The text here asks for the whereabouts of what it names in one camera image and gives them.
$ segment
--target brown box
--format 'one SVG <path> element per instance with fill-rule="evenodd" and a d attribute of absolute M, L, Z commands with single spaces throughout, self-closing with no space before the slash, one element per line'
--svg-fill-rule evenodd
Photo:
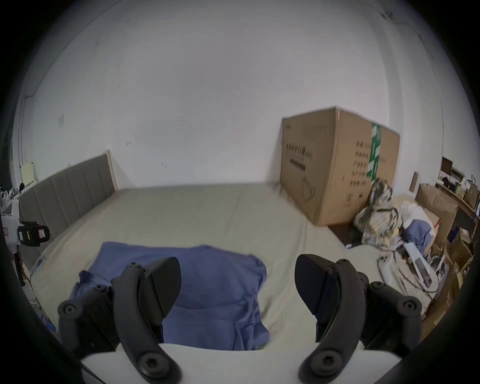
<path fill-rule="evenodd" d="M 437 324 L 442 320 L 442 318 L 446 315 L 448 310 L 450 309 L 450 305 L 452 305 L 450 301 L 450 297 L 444 300 L 438 307 L 436 307 L 433 311 L 428 310 L 428 314 L 423 319 L 422 328 L 421 328 L 421 339 L 424 340 L 428 334 L 437 326 Z"/>
<path fill-rule="evenodd" d="M 458 234 L 455 236 L 450 249 L 450 258 L 454 263 L 457 263 L 461 269 L 472 255 L 473 250 L 470 235 L 466 229 L 459 228 Z"/>
<path fill-rule="evenodd" d="M 372 179 L 391 185 L 400 137 L 338 108 L 282 121 L 280 182 L 315 225 L 350 223 L 366 205 Z"/>
<path fill-rule="evenodd" d="M 415 200 L 421 206 L 435 213 L 441 220 L 435 237 L 435 244 L 440 248 L 443 247 L 455 220 L 458 204 L 441 190 L 428 184 L 419 185 Z"/>

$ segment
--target bed sheet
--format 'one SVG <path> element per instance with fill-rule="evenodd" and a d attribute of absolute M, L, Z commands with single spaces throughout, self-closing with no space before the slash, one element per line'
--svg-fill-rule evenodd
<path fill-rule="evenodd" d="M 212 185 L 122 190 L 67 228 L 44 251 L 32 285 L 52 322 L 78 273 L 88 269 L 103 242 L 152 247 L 211 245 L 254 254 L 267 269 L 258 295 L 266 348 L 311 345 L 315 318 L 295 288 L 297 256 L 346 258 L 370 281 L 381 280 L 371 246 L 346 250 L 328 228 L 312 225 L 279 184 Z"/>

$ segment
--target box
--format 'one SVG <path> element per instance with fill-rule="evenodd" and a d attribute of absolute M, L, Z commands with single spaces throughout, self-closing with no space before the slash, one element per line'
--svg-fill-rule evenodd
<path fill-rule="evenodd" d="M 372 181 L 395 175 L 400 137 L 339 108 L 282 121 L 280 182 L 315 225 L 350 223 Z"/>
<path fill-rule="evenodd" d="M 454 279 L 452 281 L 452 292 L 453 292 L 453 298 L 456 299 L 458 296 L 458 293 L 460 292 L 460 288 L 462 288 L 463 285 L 463 274 L 460 272 L 460 267 L 458 266 L 457 263 L 454 264 Z"/>
<path fill-rule="evenodd" d="M 454 263 L 457 263 L 461 269 L 472 256 L 473 249 L 470 235 L 466 229 L 459 228 L 458 234 L 455 236 L 450 249 L 450 258 Z"/>
<path fill-rule="evenodd" d="M 458 204 L 441 190 L 428 184 L 419 185 L 415 200 L 421 206 L 435 213 L 440 219 L 435 244 L 440 248 L 443 247 L 455 220 Z"/>
<path fill-rule="evenodd" d="M 421 339 L 424 340 L 428 334 L 437 326 L 440 320 L 446 315 L 452 305 L 450 298 L 442 302 L 434 311 L 428 309 L 428 314 L 422 321 Z"/>

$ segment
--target blue cloth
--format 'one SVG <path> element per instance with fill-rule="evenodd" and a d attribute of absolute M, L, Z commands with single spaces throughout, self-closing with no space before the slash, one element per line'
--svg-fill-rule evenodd
<path fill-rule="evenodd" d="M 426 221 L 412 220 L 408 228 L 403 231 L 403 238 L 407 243 L 414 243 L 423 255 L 425 248 L 428 247 L 430 241 L 432 241 L 432 235 L 430 234 L 431 229 L 430 224 Z"/>
<path fill-rule="evenodd" d="M 96 284 L 109 285 L 132 261 L 143 266 L 174 256 L 180 263 L 180 293 L 163 321 L 165 343 L 191 347 L 251 350 L 269 339 L 260 320 L 257 294 L 266 280 L 266 267 L 253 255 L 209 246 L 149 248 L 105 242 L 71 299 Z"/>

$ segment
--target gray headboard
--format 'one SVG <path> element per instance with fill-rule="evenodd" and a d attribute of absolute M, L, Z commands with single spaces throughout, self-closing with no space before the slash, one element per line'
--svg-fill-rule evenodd
<path fill-rule="evenodd" d="M 108 155 L 103 154 L 55 173 L 22 193 L 20 220 L 36 221 L 50 229 L 50 240 L 40 247 L 20 246 L 26 267 L 30 270 L 52 240 L 114 192 Z"/>

